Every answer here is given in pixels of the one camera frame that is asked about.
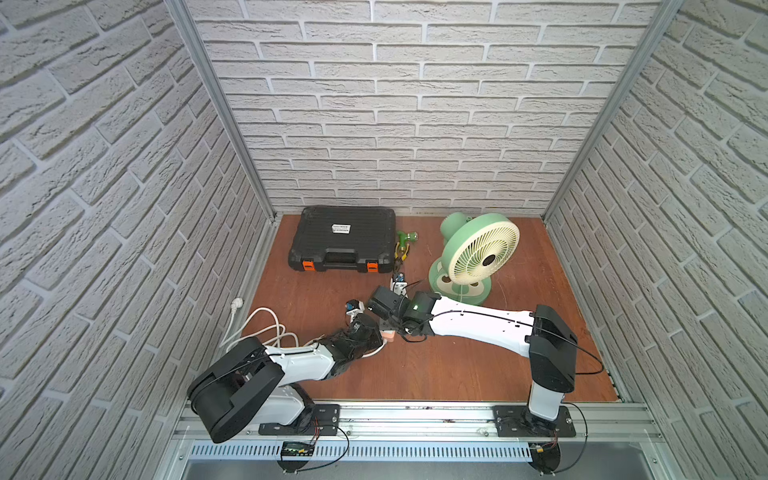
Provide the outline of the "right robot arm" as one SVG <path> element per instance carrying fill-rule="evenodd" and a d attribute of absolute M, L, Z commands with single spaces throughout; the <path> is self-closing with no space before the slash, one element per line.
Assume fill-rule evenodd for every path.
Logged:
<path fill-rule="evenodd" d="M 575 389 L 578 338 L 557 312 L 502 311 L 419 291 L 408 298 L 377 288 L 367 308 L 387 328 L 406 336 L 453 336 L 495 345 L 529 360 L 531 417 L 554 422 L 566 394 Z"/>

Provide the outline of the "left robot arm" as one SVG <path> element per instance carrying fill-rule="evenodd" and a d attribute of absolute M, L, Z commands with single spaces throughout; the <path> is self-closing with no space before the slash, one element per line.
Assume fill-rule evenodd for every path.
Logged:
<path fill-rule="evenodd" d="M 193 380 L 187 398 L 216 444 L 252 420 L 305 426 L 314 403 L 300 383 L 335 378 L 383 345 L 378 323 L 366 314 L 308 346 L 268 347 L 248 338 Z"/>

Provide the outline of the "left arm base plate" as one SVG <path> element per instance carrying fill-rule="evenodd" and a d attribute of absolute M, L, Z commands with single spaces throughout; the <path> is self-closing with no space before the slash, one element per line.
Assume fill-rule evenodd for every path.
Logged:
<path fill-rule="evenodd" d="M 306 407 L 288 425 L 260 424 L 258 433 L 261 436 L 335 436 L 338 433 L 340 410 L 339 404 L 314 404 Z"/>

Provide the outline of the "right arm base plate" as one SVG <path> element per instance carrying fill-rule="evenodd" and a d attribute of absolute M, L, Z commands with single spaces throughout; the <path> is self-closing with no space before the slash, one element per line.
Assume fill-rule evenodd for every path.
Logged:
<path fill-rule="evenodd" d="M 555 420 L 533 415 L 526 405 L 492 407 L 497 436 L 502 438 L 575 438 L 576 429 L 569 409 L 561 405 Z"/>

